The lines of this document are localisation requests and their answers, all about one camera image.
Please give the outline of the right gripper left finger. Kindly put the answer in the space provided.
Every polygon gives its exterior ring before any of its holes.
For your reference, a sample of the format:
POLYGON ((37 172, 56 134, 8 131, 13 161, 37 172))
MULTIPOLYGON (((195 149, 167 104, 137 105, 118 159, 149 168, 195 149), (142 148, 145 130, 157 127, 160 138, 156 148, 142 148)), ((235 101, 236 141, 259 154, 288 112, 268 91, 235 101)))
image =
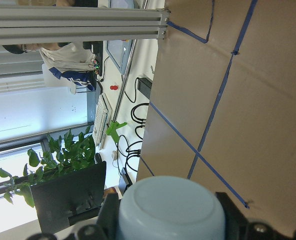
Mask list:
POLYGON ((120 199, 109 193, 98 210, 91 209, 68 218, 72 229, 65 240, 115 240, 120 199))

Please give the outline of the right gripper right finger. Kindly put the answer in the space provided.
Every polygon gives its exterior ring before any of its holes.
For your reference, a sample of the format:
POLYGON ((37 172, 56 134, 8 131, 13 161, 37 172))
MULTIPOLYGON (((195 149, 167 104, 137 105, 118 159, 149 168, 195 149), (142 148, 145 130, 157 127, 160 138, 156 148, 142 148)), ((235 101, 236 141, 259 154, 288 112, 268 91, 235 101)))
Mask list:
POLYGON ((296 240, 296 230, 286 236, 261 221, 250 222, 225 192, 216 192, 225 215, 225 240, 296 240))

